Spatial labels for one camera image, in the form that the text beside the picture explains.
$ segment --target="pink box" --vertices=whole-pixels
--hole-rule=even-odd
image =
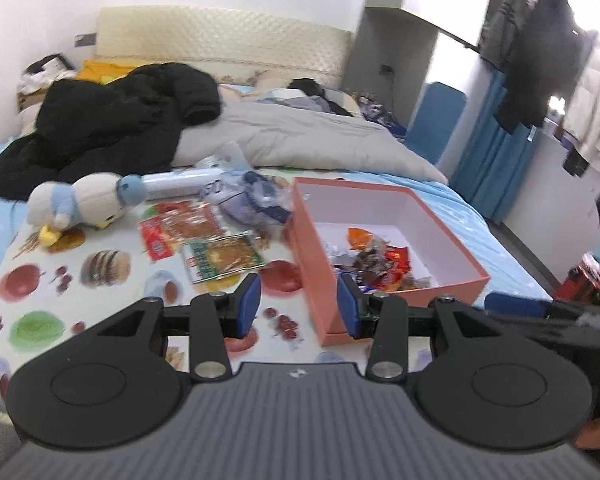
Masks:
[[[442,294],[472,304],[490,276],[429,207],[406,187],[299,177],[292,196],[289,243],[294,252],[312,319],[323,346],[345,344],[336,304],[336,277],[323,241],[349,248],[347,229],[360,227],[393,246],[408,246],[416,278],[432,287],[398,291],[411,306],[427,306]]]

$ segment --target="curtain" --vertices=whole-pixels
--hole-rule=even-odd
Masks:
[[[451,178],[451,186],[485,218],[500,224],[518,194],[539,132],[530,136],[529,128],[519,124],[513,134],[506,133],[493,113],[506,90],[505,75],[494,70],[472,135]]]

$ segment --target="headboard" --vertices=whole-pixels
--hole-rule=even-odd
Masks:
[[[268,69],[339,86],[351,33],[257,12],[182,6],[106,7],[96,57],[111,62],[179,61],[216,81],[254,84]]]

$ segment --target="food print tablecloth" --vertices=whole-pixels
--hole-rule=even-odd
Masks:
[[[342,177],[333,172],[264,173],[282,176],[288,182],[300,174]],[[161,296],[166,305],[187,304],[198,294],[235,289],[243,275],[191,285],[180,254],[152,261],[138,230],[138,222],[149,206],[138,206],[102,231],[74,228],[51,251],[35,243],[35,229],[28,224],[21,227],[0,267],[1,411],[9,378],[17,368],[133,302],[145,296]],[[294,256],[283,240],[263,236],[259,249],[274,266],[285,267],[287,275],[294,274]],[[98,280],[93,279],[95,267],[99,270]],[[249,335],[243,340],[226,340],[234,370],[243,360],[353,361],[364,370],[369,341],[328,348],[318,345],[299,275],[297,285],[289,287],[287,283],[283,287],[286,290],[276,286],[275,278],[263,281],[260,308]],[[421,361],[429,359],[426,339],[414,338],[412,346],[413,366],[418,356]],[[187,338],[170,338],[166,358],[176,369],[188,370],[187,349]]]

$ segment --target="hanging black coat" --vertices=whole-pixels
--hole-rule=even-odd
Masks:
[[[549,97],[564,95],[578,76],[582,40],[567,0],[538,0],[513,43],[495,118],[512,134],[519,123],[542,126]]]
[[[141,66],[107,85],[57,81],[36,132],[0,154],[0,197],[27,200],[47,180],[72,184],[100,171],[169,171],[183,128],[220,109],[213,78],[181,63]]]

